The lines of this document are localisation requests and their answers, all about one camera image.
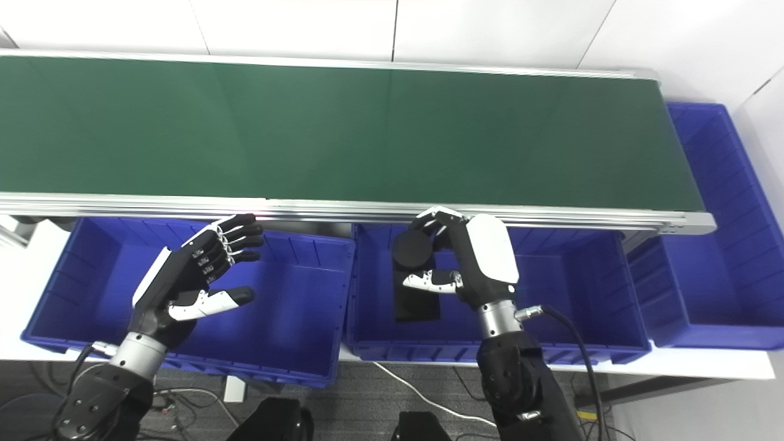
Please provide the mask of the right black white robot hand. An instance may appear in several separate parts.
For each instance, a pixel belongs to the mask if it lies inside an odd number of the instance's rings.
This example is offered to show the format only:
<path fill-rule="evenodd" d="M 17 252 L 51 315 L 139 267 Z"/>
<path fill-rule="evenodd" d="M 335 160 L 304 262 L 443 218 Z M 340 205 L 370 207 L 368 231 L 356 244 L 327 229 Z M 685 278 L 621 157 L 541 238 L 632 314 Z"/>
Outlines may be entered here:
<path fill-rule="evenodd" d="M 456 294 L 473 310 L 513 301 L 520 279 L 506 225 L 486 213 L 464 215 L 432 206 L 417 215 L 392 246 L 401 287 Z"/>

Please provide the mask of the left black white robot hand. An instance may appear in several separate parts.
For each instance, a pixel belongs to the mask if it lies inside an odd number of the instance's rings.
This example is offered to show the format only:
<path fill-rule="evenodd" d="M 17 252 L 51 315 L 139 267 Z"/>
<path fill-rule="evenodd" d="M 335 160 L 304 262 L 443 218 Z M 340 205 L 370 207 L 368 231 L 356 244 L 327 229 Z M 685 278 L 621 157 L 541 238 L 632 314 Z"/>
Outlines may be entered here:
<path fill-rule="evenodd" d="M 257 262 L 263 227 L 252 213 L 207 224 L 179 249 L 165 247 L 143 276 L 132 299 L 128 332 L 171 350 L 193 332 L 198 319 L 228 312 L 255 298 L 251 287 L 210 285 L 238 263 Z"/>

